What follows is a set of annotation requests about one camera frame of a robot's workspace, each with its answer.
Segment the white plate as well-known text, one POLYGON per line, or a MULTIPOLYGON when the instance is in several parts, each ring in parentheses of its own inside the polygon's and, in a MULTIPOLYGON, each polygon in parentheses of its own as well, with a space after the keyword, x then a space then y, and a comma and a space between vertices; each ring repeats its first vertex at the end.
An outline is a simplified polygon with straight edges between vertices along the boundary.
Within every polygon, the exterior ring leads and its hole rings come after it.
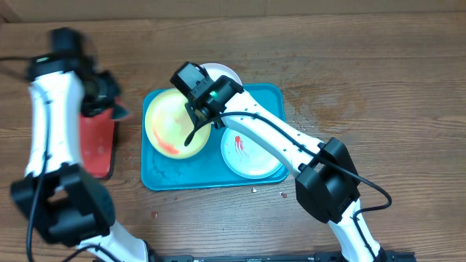
POLYGON ((213 81, 218 80, 221 76, 227 76, 241 86, 243 85, 240 77, 236 74, 236 72, 226 65, 220 63, 204 63, 201 64, 200 67, 207 71, 209 77, 213 81))

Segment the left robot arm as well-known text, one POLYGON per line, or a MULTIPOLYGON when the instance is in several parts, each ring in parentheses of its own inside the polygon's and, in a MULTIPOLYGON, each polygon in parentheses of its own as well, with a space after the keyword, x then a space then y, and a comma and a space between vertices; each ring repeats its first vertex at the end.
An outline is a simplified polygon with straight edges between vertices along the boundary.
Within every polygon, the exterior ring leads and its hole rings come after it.
POLYGON ((51 31, 50 53, 31 58, 26 78, 31 153, 24 178, 11 185, 10 194, 28 230, 102 261, 156 261, 149 245, 117 222, 110 193, 82 162, 79 120, 105 111, 112 120, 128 115, 115 78, 96 69, 82 35, 71 28, 51 31))

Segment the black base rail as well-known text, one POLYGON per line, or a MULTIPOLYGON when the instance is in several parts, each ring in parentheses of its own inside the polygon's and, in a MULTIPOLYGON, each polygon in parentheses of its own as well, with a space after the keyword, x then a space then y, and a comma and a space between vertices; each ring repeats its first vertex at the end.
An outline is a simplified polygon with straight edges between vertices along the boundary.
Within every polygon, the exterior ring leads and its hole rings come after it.
MULTIPOLYGON (((385 251, 388 262, 416 262, 412 252, 385 251)), ((195 258, 191 255, 162 257, 164 262, 343 262, 340 252, 318 252, 314 255, 224 256, 195 258)))

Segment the dark green sponge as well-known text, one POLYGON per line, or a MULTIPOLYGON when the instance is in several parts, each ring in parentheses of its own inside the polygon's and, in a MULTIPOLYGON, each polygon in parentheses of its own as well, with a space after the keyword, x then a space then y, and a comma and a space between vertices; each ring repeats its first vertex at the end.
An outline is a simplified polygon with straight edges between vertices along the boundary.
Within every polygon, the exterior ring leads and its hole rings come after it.
POLYGON ((128 118, 131 115, 129 109, 119 104, 116 104, 111 113, 111 119, 113 121, 123 121, 124 119, 128 118))

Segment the dark red tray with water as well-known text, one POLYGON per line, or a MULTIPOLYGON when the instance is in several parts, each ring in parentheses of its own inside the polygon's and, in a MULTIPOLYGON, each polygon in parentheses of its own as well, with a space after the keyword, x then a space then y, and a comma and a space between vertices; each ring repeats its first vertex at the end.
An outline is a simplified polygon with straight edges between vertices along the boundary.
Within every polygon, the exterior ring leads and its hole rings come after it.
POLYGON ((82 162, 94 178, 109 179, 114 172, 119 122, 111 117, 113 109, 93 117, 80 116, 79 134, 82 162))

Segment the teal plastic tray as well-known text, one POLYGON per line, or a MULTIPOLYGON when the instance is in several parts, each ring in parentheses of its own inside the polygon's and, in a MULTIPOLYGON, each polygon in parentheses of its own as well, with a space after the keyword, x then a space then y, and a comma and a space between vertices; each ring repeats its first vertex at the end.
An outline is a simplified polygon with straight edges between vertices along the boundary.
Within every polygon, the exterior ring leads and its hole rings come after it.
POLYGON ((153 147, 142 124, 143 184, 153 191, 169 191, 280 183, 288 177, 288 170, 283 166, 273 175, 260 179, 244 178, 231 171, 221 155, 221 139, 226 129, 213 128, 206 145, 194 156, 171 159, 153 147))

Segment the light blue plate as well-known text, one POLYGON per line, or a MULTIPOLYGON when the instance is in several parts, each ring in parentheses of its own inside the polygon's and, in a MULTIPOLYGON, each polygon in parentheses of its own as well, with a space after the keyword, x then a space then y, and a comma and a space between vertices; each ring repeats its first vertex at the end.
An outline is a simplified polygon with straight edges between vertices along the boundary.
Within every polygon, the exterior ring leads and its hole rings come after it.
POLYGON ((231 171, 248 179, 267 178, 283 166, 259 144, 229 128, 221 139, 221 155, 231 171))

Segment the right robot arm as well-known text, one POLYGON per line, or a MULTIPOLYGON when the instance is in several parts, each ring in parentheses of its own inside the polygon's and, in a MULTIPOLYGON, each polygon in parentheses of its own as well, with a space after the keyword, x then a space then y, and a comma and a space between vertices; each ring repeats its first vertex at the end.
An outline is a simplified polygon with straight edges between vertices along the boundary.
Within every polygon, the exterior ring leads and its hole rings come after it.
POLYGON ((371 236, 360 206, 358 186, 382 188, 358 175, 347 147, 324 143, 267 111, 233 78, 212 77, 196 63, 184 63, 171 84, 187 99, 186 110, 198 131, 207 124, 237 131, 274 156, 294 177, 296 199, 316 220, 327 223, 346 261, 385 261, 386 252, 371 236))

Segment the yellow-green plate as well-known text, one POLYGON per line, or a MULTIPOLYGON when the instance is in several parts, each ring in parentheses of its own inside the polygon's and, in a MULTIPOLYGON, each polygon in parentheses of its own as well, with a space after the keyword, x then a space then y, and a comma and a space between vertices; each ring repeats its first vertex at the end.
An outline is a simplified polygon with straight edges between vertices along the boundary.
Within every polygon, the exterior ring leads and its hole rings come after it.
POLYGON ((176 88, 163 90, 149 103, 144 116, 146 135, 153 147, 171 159, 187 159, 206 145, 211 127, 196 131, 188 146, 184 142, 194 125, 185 108, 187 99, 176 88))

